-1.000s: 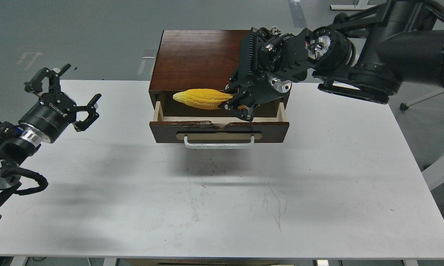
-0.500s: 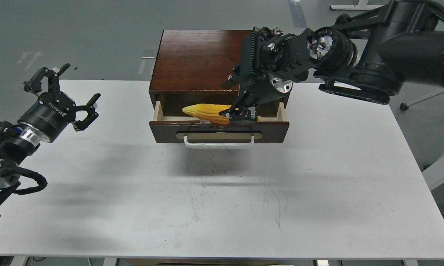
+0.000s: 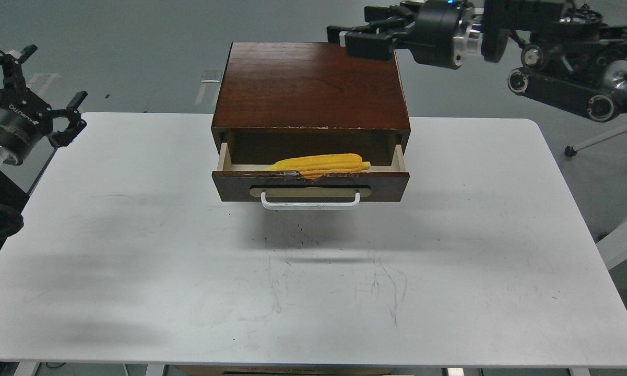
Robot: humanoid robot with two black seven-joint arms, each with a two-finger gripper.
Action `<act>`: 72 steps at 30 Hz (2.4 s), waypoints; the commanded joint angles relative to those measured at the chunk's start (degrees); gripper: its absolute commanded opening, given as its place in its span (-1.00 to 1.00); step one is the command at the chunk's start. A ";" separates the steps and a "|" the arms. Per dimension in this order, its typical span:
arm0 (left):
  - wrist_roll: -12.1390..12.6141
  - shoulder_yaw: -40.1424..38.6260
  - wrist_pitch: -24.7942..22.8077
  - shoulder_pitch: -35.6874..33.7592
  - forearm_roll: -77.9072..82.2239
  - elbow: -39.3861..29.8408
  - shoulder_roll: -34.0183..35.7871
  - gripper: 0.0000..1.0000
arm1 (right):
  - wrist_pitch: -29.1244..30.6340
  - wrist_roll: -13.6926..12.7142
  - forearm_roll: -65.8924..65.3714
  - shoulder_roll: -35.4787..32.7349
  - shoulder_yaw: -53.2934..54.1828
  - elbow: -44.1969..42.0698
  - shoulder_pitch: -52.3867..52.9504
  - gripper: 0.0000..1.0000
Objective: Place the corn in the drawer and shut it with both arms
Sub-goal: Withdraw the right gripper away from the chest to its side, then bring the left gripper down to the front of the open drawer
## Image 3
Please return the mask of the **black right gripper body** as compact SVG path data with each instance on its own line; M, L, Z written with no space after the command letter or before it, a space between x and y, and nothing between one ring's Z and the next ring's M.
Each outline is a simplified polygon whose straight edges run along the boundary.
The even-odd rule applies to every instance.
M404 26L396 48L410 51L418 64L459 69L474 10L469 1L400 2L394 14Z

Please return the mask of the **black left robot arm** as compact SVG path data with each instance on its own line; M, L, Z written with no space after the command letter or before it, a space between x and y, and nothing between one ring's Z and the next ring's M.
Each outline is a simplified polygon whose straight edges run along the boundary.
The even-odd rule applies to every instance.
M44 138L54 148L67 147L87 125L79 111L87 92L78 92L64 109L53 109L27 87L22 65L36 50L34 44L19 53L0 50L0 250L23 228L28 200L1 169L23 164Z

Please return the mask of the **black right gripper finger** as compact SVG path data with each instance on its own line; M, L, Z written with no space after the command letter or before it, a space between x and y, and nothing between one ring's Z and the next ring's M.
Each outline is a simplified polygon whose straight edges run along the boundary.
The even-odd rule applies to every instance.
M411 32L423 2L400 2L390 6L365 6L365 24L354 27L327 26L328 43L345 46L345 32L378 34L405 30Z
M370 34L358 31L345 32L345 50L349 57L376 61L389 61L394 50L409 36L405 30Z

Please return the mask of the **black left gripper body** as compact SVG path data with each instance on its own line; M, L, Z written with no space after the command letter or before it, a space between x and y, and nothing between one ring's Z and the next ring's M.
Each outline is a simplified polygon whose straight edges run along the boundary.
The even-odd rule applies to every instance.
M39 126L52 126L52 121L37 117L37 113L50 108L34 93L28 93L24 99L18 99L14 93L0 93L0 166L23 164L46 135Z

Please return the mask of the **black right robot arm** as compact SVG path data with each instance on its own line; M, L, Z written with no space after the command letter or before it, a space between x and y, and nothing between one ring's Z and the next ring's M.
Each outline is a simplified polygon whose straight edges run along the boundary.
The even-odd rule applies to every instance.
M627 113L627 26L573 1L400 2L365 7L365 24L328 26L330 43L351 57L390 60L395 50L416 63L459 69L468 55L497 63L507 43L521 50L512 93L595 122Z

